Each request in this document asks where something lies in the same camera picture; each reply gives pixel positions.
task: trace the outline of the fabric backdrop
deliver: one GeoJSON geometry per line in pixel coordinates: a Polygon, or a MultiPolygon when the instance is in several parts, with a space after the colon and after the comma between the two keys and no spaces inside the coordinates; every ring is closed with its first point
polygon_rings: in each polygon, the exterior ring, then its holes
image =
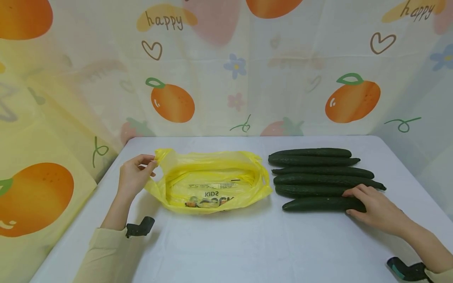
{"type": "Polygon", "coordinates": [[[453,0],[0,0],[0,281],[136,136],[380,136],[453,218],[453,0]]]}

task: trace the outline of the white tablecloth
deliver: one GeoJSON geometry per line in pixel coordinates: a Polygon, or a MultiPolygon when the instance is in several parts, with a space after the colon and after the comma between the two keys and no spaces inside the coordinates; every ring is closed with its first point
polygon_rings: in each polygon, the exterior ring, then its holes
{"type": "MultiPolygon", "coordinates": [[[[158,148],[178,153],[251,151],[263,158],[295,148],[337,147],[362,159],[388,188],[385,194],[409,217],[453,250],[453,223],[385,143],[374,136],[135,138],[128,142],[91,199],[52,250],[32,282],[65,283],[74,278],[96,227],[113,200],[124,161],[158,148]]],[[[156,179],[162,172],[157,170],[156,179]]],[[[273,192],[252,206],[205,216],[164,209],[148,192],[135,199],[129,223],[151,216],[146,237],[131,238],[123,282],[397,282],[386,261],[398,256],[419,262],[401,239],[351,220],[343,213],[284,213],[289,199],[273,192]]]]}

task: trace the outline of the sleeve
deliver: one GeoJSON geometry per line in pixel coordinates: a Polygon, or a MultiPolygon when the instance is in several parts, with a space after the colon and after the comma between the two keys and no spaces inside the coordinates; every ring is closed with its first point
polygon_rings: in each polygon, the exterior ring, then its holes
{"type": "Polygon", "coordinates": [[[432,273],[431,271],[425,269],[426,275],[433,281],[434,283],[451,283],[453,282],[453,269],[448,271],[436,274],[432,273]]]}
{"type": "Polygon", "coordinates": [[[122,231],[98,228],[73,283],[115,282],[120,259],[127,253],[129,240],[122,231]]]}

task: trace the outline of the black wrist strap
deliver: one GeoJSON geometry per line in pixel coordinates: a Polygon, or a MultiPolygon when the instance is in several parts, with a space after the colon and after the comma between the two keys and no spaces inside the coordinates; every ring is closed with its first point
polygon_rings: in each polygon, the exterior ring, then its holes
{"type": "Polygon", "coordinates": [[[148,233],[151,231],[151,228],[153,228],[154,225],[154,218],[145,216],[140,223],[140,225],[137,224],[127,224],[126,225],[126,238],[129,238],[131,236],[146,236],[148,233]]]}
{"type": "Polygon", "coordinates": [[[415,282],[428,280],[429,283],[433,283],[426,275],[426,266],[422,262],[407,266],[400,258],[393,257],[387,261],[387,265],[396,276],[404,281],[415,282]]]}

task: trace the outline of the human hand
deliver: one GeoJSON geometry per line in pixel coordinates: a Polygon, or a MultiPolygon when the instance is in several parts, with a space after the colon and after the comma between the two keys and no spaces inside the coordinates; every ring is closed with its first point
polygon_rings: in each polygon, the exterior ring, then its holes
{"type": "Polygon", "coordinates": [[[124,162],[120,168],[117,196],[132,201],[148,182],[149,177],[156,176],[153,173],[156,167],[157,162],[154,160],[154,156],[147,154],[140,154],[124,162]]]}
{"type": "Polygon", "coordinates": [[[402,210],[392,203],[383,193],[363,184],[346,190],[343,197],[356,197],[366,207],[366,213],[348,209],[347,214],[357,220],[388,234],[404,237],[404,234],[416,226],[402,210]]]}

